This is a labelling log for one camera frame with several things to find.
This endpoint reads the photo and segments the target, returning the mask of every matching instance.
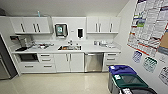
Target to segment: ceiling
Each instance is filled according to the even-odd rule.
[[[0,0],[12,16],[117,16],[129,0]]]

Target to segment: gray floor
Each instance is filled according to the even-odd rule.
[[[108,73],[23,74],[1,80],[0,94],[110,94]]]

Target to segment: green bin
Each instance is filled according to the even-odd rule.
[[[119,94],[120,88],[125,87],[144,87],[148,88],[148,85],[135,74],[118,74],[111,75],[113,85],[112,85],[112,94]]]

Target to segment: sink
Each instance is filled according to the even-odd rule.
[[[81,46],[61,46],[58,50],[81,50]]]

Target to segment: drawer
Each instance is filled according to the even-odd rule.
[[[117,64],[116,62],[104,62],[102,71],[103,72],[108,71],[109,66],[116,65],[116,64]]]
[[[104,62],[117,62],[118,57],[104,57]]]
[[[54,63],[54,58],[51,58],[51,57],[49,57],[49,58],[46,58],[46,57],[42,58],[42,57],[40,57],[39,58],[39,62],[40,63]]]
[[[39,63],[19,63],[21,73],[39,73]]]
[[[115,57],[119,56],[119,53],[104,53],[104,57]]]
[[[54,57],[53,54],[37,54],[37,55],[38,55],[39,58],[40,57]]]
[[[40,64],[41,73],[56,73],[55,64]]]

